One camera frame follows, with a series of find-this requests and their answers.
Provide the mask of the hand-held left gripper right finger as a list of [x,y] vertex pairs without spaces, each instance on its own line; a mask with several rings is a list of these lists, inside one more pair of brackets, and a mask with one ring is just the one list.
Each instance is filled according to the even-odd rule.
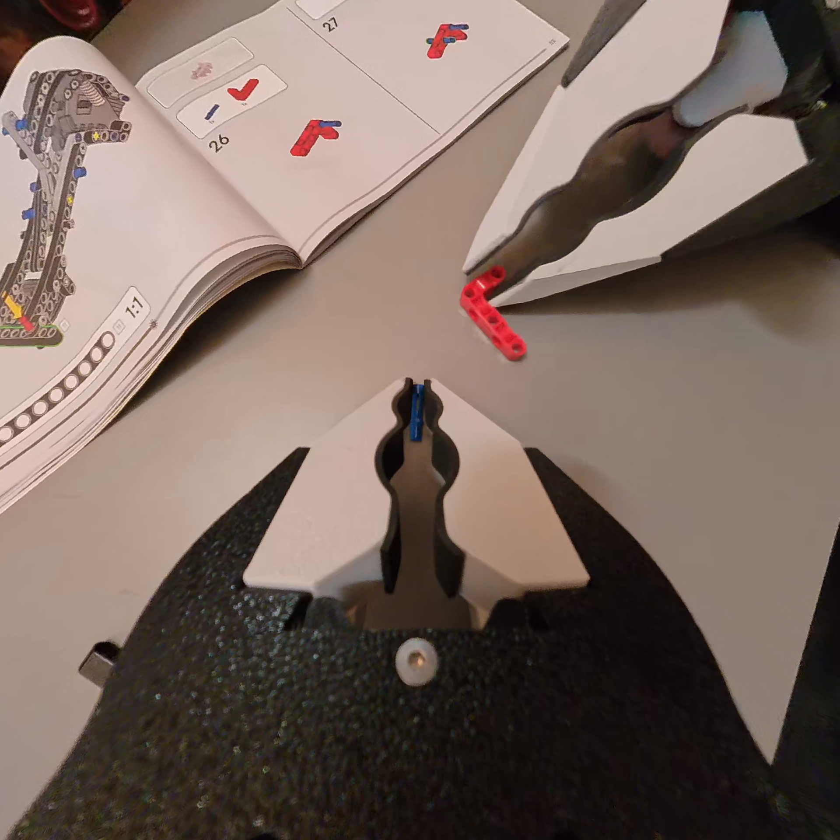
[[441,382],[425,397],[441,404],[440,432],[458,467],[443,495],[447,535],[465,555],[458,593],[473,628],[501,599],[588,585],[590,575],[520,442]]

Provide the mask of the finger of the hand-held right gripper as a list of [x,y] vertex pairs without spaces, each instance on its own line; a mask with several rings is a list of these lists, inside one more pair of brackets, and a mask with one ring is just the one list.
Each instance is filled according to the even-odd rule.
[[729,2],[604,2],[469,249],[464,272],[531,272],[625,212],[649,175],[620,162],[639,120],[669,109],[708,69]]
[[796,122],[735,112],[690,141],[650,197],[599,219],[574,248],[533,268],[493,297],[504,308],[536,301],[658,263],[673,247],[705,230],[783,179],[804,169],[808,153]]

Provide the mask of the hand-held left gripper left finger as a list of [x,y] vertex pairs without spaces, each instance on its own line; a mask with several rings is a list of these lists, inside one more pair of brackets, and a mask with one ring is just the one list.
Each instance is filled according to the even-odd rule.
[[413,380],[389,384],[317,438],[244,572],[247,587],[333,599],[359,628],[393,592],[402,556],[392,478]]

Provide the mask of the red angled toy beam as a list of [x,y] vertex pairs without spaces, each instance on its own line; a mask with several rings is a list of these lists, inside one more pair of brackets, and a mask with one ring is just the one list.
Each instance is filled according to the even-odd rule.
[[506,359],[519,361],[527,352],[527,344],[490,302],[490,293],[506,278],[502,266],[489,268],[465,284],[459,305]]

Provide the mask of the grey desk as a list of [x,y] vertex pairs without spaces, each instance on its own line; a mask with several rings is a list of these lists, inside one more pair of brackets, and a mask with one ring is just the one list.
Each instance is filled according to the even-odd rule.
[[2,515],[2,775],[39,784],[172,564],[292,449],[405,375],[540,448],[667,573],[759,746],[778,742],[838,524],[838,259],[810,229],[506,311],[458,307],[491,199],[559,56],[302,272],[202,316],[110,429]]

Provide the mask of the small grey metal part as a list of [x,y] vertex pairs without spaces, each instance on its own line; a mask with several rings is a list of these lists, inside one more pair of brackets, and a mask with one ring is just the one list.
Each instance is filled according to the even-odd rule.
[[110,640],[95,643],[78,667],[78,674],[98,689],[107,684],[122,648]]

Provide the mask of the white instruction booklet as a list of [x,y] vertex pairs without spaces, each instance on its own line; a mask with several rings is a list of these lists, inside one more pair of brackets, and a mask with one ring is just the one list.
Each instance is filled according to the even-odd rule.
[[306,266],[568,43],[520,2],[278,2],[136,83],[34,45],[2,93],[2,511],[207,309]]

